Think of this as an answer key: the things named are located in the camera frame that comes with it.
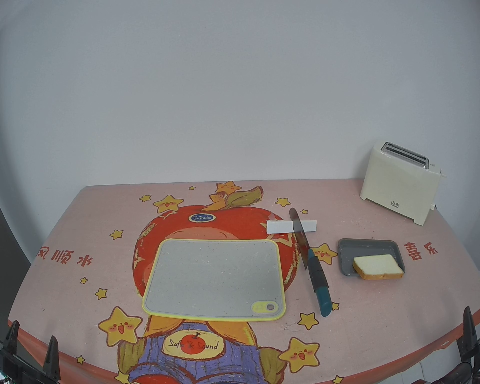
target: white block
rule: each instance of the white block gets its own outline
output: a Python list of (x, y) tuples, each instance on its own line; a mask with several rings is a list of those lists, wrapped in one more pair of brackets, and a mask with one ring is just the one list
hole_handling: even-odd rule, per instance
[[(300, 220), (305, 232), (317, 230), (317, 220)], [(293, 221), (291, 220), (267, 220), (267, 233), (291, 233), (293, 232)]]

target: kitchen knife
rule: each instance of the kitchen knife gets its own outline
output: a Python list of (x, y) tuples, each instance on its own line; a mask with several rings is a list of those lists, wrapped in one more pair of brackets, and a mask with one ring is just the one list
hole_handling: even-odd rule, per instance
[(308, 268), (310, 280), (312, 281), (313, 291), (317, 295), (320, 313), (326, 317), (332, 311), (332, 299), (328, 291), (328, 282), (324, 270), (320, 265), (320, 260), (310, 248), (307, 237), (295, 208), (290, 208), (290, 220), (293, 222), (293, 231), (299, 247), (300, 255), (305, 269)]

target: bread slice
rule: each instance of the bread slice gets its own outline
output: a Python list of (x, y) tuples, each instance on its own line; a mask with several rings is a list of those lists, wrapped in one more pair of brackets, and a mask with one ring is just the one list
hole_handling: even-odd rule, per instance
[(353, 267), (365, 280), (400, 279), (402, 269), (392, 255), (373, 255), (353, 258)]

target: cartoon print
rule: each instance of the cartoon print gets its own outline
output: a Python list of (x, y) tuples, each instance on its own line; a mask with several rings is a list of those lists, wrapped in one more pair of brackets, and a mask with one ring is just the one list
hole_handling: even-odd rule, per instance
[(183, 201), (183, 199), (176, 199), (172, 195), (167, 195), (162, 200), (152, 204), (157, 207), (157, 213), (164, 213), (168, 211), (178, 211), (179, 204), (183, 203)]
[(340, 384), (343, 380), (343, 377), (336, 375), (335, 379), (332, 380), (333, 384)]
[(145, 203), (148, 200), (151, 200), (150, 198), (152, 195), (143, 195), (142, 197), (139, 198), (139, 200), (142, 200), (142, 203)]
[(115, 380), (118, 380), (122, 384), (130, 384), (130, 381), (128, 380), (128, 374), (127, 373), (122, 373), (118, 371), (117, 376), (114, 377)]
[(318, 343), (305, 344), (296, 337), (292, 337), (288, 344), (288, 349), (278, 358), (288, 362), (290, 372), (295, 373), (305, 366), (316, 367), (320, 365), (315, 355), (319, 347), (320, 344)]
[[(272, 239), (278, 245), (287, 289), (299, 263), (297, 242), (292, 234), (266, 233), (267, 220), (282, 218), (251, 206), (262, 196), (260, 186), (242, 191), (234, 182), (218, 183), (209, 205), (177, 206), (176, 214), (168, 216), (159, 209), (160, 216), (147, 224), (135, 246), (132, 269), (139, 295), (145, 293), (159, 244), (171, 238)], [(215, 212), (213, 220), (189, 220), (205, 210)], [(279, 359), (280, 354), (275, 348), (258, 346), (248, 322), (149, 316), (143, 337), (135, 343), (118, 343), (118, 367), (131, 383), (139, 384), (280, 384), (288, 364)]]
[(277, 197), (275, 204), (280, 204), (282, 207), (285, 207), (287, 205), (291, 205), (292, 203), (290, 201), (288, 201), (288, 197), (286, 197), (284, 199), (282, 199), (280, 197)]
[(241, 187), (235, 185), (233, 181), (227, 181), (225, 184), (217, 183), (215, 192), (225, 192), (227, 195), (230, 195), (239, 189), (241, 189)]
[(307, 328), (307, 331), (310, 331), (314, 325), (318, 324), (318, 320), (315, 319), (315, 312), (304, 314), (300, 313), (300, 321), (298, 325), (304, 325)]
[(143, 321), (141, 317), (128, 316), (120, 307), (115, 307), (110, 317), (98, 324), (107, 333), (107, 345), (112, 347), (120, 340), (135, 344), (138, 341), (135, 330)]
[(258, 203), (264, 195), (264, 191), (260, 186), (248, 191), (239, 191), (240, 189), (241, 187), (235, 185), (233, 181), (228, 181), (225, 184), (217, 183), (215, 193), (209, 196), (212, 204), (201, 210), (219, 211), (232, 207), (249, 206)]
[(122, 235), (121, 235), (122, 233), (123, 233), (123, 230), (119, 231), (119, 230), (115, 229), (113, 231), (113, 233), (109, 234), (109, 236), (111, 236), (113, 238), (113, 240), (115, 240), (115, 239), (118, 239), (118, 238), (122, 237)]
[(327, 243), (323, 243), (320, 247), (312, 247), (312, 250), (319, 260), (326, 262), (328, 265), (332, 265), (332, 258), (338, 255), (337, 252), (330, 249)]
[(95, 292), (95, 296), (97, 296), (97, 298), (100, 300), (100, 299), (106, 299), (107, 298), (107, 291), (108, 289), (102, 289), (102, 288), (99, 288), (97, 292)]

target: toaster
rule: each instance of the toaster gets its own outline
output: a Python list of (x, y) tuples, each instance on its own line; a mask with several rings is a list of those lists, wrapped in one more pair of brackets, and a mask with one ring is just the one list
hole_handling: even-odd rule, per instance
[(435, 208), (442, 169), (423, 155), (390, 142), (372, 149), (360, 197), (423, 225)]

